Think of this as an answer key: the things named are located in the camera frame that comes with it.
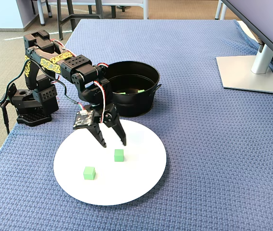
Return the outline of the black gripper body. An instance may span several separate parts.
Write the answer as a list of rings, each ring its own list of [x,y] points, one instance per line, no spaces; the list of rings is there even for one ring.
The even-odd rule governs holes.
[[[92,114],[93,123],[103,123],[107,105],[114,105],[113,92],[109,82],[93,82],[87,88],[87,110]]]

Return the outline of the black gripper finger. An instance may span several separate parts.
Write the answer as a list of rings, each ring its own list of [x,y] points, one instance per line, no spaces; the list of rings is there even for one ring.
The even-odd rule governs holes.
[[[107,105],[104,112],[103,123],[112,128],[115,133],[120,137],[120,140],[124,146],[126,146],[126,134],[120,122],[119,112],[115,105]]]

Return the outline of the black serrated gripper finger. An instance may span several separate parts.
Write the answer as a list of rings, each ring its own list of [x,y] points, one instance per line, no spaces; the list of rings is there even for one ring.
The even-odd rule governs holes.
[[[106,148],[106,143],[104,141],[99,124],[94,123],[92,126],[87,127],[87,130],[94,136],[94,138],[101,144],[102,147]]]

